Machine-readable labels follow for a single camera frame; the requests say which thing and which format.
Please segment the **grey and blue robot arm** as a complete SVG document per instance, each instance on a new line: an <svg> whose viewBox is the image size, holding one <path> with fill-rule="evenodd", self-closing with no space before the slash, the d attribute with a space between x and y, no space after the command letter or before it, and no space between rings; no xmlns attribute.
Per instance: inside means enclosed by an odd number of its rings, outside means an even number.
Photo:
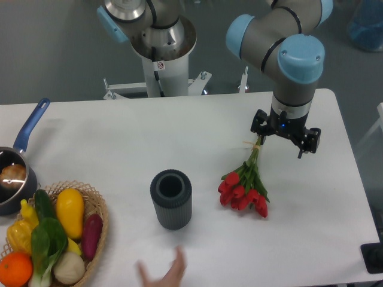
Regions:
<svg viewBox="0 0 383 287"><path fill-rule="evenodd" d="M270 113L258 110L251 131L261 138L286 138L301 153L317 151L321 130L306 119L325 50L311 36L332 12L332 1L272 1L271 11L257 19L244 14L231 23L226 46L274 80ZM102 1L100 22L117 42L129 41L141 57L149 97L187 96L189 54L196 30L181 14L179 1Z"/></svg>

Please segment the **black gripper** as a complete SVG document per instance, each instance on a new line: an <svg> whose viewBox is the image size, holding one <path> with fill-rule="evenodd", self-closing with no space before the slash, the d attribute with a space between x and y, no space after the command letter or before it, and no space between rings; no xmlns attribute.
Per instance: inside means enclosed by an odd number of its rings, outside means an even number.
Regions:
<svg viewBox="0 0 383 287"><path fill-rule="evenodd" d="M250 130L260 136L260 145L265 143L267 136L277 135L290 140L299 148L298 158L303 153L316 153L320 144L321 129L306 128L308 114L300 118L288 118L287 113L282 111L277 114L273 109L267 115L259 109L251 124Z"/></svg>

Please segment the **blurred human hand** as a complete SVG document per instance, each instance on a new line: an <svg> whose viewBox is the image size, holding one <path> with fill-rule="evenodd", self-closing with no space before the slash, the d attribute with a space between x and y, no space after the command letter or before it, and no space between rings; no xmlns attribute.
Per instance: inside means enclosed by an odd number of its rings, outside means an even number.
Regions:
<svg viewBox="0 0 383 287"><path fill-rule="evenodd" d="M137 262L139 278L141 280L141 285L144 287L181 286L181 282L184 277L186 268L186 258L184 255L184 251L180 246L177 246L175 248L175 258L167 273L160 279L152 279L149 276L145 265L140 261Z"/></svg>

